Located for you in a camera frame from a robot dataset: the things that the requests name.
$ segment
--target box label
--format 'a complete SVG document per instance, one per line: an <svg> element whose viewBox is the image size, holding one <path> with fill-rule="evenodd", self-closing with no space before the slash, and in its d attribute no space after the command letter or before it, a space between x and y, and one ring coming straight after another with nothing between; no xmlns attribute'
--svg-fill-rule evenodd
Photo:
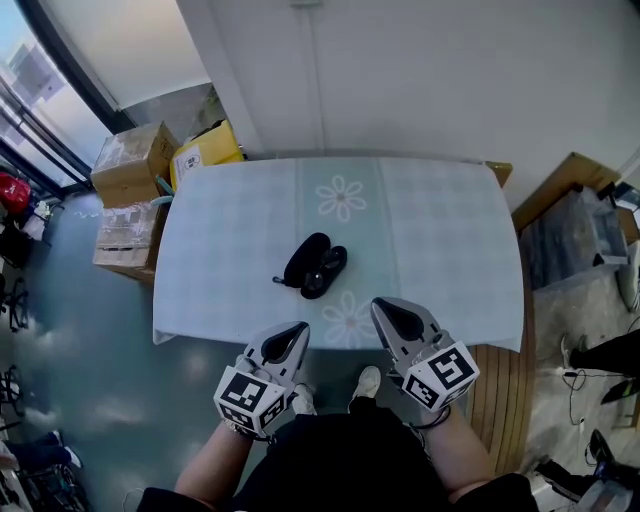
<svg viewBox="0 0 640 512"><path fill-rule="evenodd" d="M175 171L176 171L176 187L178 183L182 181L185 173L203 167L202 156L200 155L200 147L198 144L191 146L183 153L175 157Z"/></svg>

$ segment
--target table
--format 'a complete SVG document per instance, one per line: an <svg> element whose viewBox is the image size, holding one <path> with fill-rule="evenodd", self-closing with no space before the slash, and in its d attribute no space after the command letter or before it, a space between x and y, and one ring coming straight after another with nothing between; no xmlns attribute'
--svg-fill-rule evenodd
<svg viewBox="0 0 640 512"><path fill-rule="evenodd" d="M349 261L307 301L276 285L299 244L322 231ZM519 350L516 234L484 165L402 158L264 160L207 167L180 183L154 288L154 341L247 343L269 326L311 325L311 347L380 348L376 296L427 307L467 345Z"/></svg>

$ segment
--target red object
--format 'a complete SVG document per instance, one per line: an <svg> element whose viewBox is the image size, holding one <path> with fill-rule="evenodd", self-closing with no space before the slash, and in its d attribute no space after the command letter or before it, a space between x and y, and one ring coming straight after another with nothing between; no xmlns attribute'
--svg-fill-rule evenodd
<svg viewBox="0 0 640 512"><path fill-rule="evenodd" d="M29 206L31 187L10 174L0 172L0 203L11 215L18 215Z"/></svg>

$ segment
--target cardboard box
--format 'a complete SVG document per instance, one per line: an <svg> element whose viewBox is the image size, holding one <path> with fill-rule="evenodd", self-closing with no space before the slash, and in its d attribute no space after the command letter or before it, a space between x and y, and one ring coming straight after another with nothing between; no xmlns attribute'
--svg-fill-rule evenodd
<svg viewBox="0 0 640 512"><path fill-rule="evenodd" d="M229 121L196 137L178 149L171 159L171 187L178 190L178 184L185 173L205 165L243 162L244 156L236 141Z"/></svg>
<svg viewBox="0 0 640 512"><path fill-rule="evenodd" d="M574 184L600 192L620 175L580 153L570 153L536 191L511 214L516 231L522 231L567 194Z"/></svg>
<svg viewBox="0 0 640 512"><path fill-rule="evenodd" d="M633 212L628 208L618 207L616 213L618 214L620 227L624 233L627 245L631 245L633 242L640 240L640 230L638 229L638 224L633 216Z"/></svg>
<svg viewBox="0 0 640 512"><path fill-rule="evenodd" d="M91 173L105 208L151 201L163 194L156 176L170 180L178 142L164 123L140 126L109 137Z"/></svg>
<svg viewBox="0 0 640 512"><path fill-rule="evenodd" d="M93 264L153 284L167 213L148 202L105 208Z"/></svg>

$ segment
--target yellow box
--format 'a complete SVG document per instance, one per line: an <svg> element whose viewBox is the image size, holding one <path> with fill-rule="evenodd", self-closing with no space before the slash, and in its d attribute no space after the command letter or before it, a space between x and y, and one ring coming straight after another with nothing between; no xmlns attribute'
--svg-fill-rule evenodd
<svg viewBox="0 0 640 512"><path fill-rule="evenodd" d="M171 159L171 187L178 190L185 173L194 169L242 161L244 156L229 121L222 121L217 128L196 137L175 152Z"/></svg>

